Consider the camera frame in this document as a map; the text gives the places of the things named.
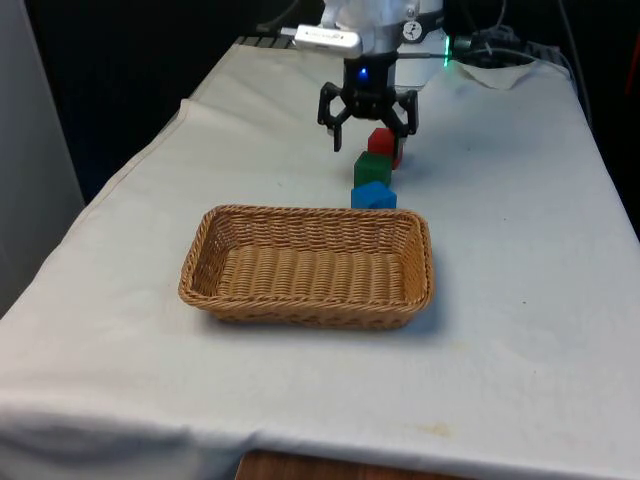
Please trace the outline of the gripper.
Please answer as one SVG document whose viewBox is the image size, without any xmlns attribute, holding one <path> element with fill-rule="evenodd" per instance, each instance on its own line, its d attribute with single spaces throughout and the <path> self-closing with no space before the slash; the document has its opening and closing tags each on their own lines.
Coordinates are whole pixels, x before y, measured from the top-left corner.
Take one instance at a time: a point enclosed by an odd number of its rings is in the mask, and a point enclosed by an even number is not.
<svg viewBox="0 0 640 480">
<path fill-rule="evenodd" d="M 363 55 L 343 62 L 343 85 L 326 82 L 320 89 L 317 123 L 333 137 L 333 151 L 342 147 L 342 125 L 350 118 L 390 121 L 388 127 L 396 138 L 406 138 L 418 130 L 418 92 L 395 90 L 397 52 Z M 331 103 L 340 98 L 344 108 L 331 113 Z M 406 115 L 403 121 L 394 106 Z"/>
</svg>

